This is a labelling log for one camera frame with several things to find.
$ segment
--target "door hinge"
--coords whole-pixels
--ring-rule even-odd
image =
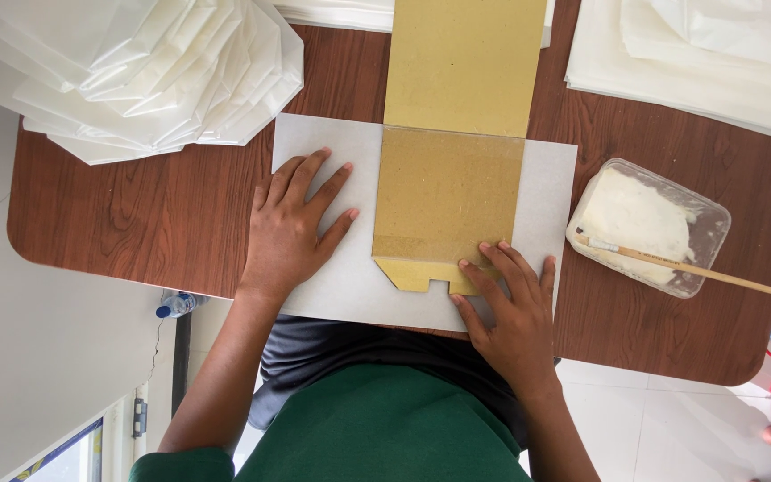
[[[133,438],[147,432],[147,402],[137,398],[133,403]]]

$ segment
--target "green shirt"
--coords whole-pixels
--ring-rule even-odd
[[[358,365],[284,404],[240,473],[220,449],[148,454],[131,482],[522,480],[519,446],[465,390],[408,366]]]

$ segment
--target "paintbrush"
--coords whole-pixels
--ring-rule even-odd
[[[585,245],[590,248],[605,249],[606,251],[618,253],[619,255],[625,256],[627,258],[637,259],[644,262],[652,262],[653,264],[664,266],[666,268],[676,269],[678,271],[684,271],[686,273],[691,273],[691,274],[697,274],[698,276],[703,276],[704,278],[718,279],[719,281],[724,281],[725,283],[730,283],[732,285],[746,287],[752,290],[763,291],[765,293],[771,294],[771,287],[762,285],[760,283],[755,283],[754,281],[749,281],[747,279],[737,278],[736,276],[731,276],[728,274],[716,273],[715,271],[710,271],[709,269],[704,269],[704,268],[698,268],[697,266],[692,266],[691,264],[686,264],[684,262],[674,261],[668,258],[658,257],[657,255],[643,253],[638,249],[632,249],[632,248],[626,248],[624,246],[613,245],[611,243],[606,243],[605,241],[601,241],[600,239],[587,237],[584,234],[580,234],[580,233],[576,233],[573,236],[573,238],[579,244]]]

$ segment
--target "stack of white paper bags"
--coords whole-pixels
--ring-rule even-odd
[[[771,136],[771,0],[582,0],[565,80]]]
[[[0,0],[0,104],[88,164],[245,145],[302,85],[268,0]]]
[[[395,0],[272,0],[290,23],[391,32]],[[555,0],[547,1],[541,48],[549,47]]]

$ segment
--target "wooden table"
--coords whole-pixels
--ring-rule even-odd
[[[558,2],[542,50],[528,138],[579,146],[574,207],[621,157],[701,193],[734,222],[713,269],[771,286],[771,137],[652,104],[568,90],[578,4]],[[390,35],[294,26],[305,89],[285,112],[381,123]],[[232,297],[245,262],[254,183],[270,169],[273,125],[249,146],[89,167],[20,131],[8,237],[29,261]],[[676,299],[564,252],[558,356],[736,385],[763,362],[771,296],[707,280]]]

